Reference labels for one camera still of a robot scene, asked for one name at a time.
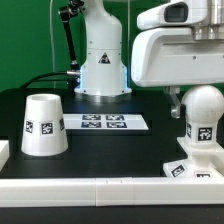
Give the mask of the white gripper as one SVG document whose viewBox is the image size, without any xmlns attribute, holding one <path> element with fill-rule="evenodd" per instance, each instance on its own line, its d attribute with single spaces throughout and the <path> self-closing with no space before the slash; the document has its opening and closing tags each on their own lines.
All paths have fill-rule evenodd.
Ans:
<svg viewBox="0 0 224 224">
<path fill-rule="evenodd" d="M 131 78 L 140 87 L 167 86 L 171 117 L 181 117 L 176 86 L 224 82 L 224 41 L 194 41 L 190 28 L 156 28 L 133 43 Z"/>
</svg>

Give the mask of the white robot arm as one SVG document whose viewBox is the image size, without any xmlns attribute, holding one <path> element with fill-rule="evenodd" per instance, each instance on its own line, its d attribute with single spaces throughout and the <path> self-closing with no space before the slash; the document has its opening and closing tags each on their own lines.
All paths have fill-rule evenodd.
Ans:
<svg viewBox="0 0 224 224">
<path fill-rule="evenodd" d="M 121 60 L 121 23 L 103 1 L 84 0 L 81 7 L 87 50 L 76 93 L 101 102 L 130 93 L 129 81 L 164 86 L 171 114 L 179 118 L 181 86 L 224 82 L 224 0 L 170 0 L 140 13 L 130 70 Z"/>
</svg>

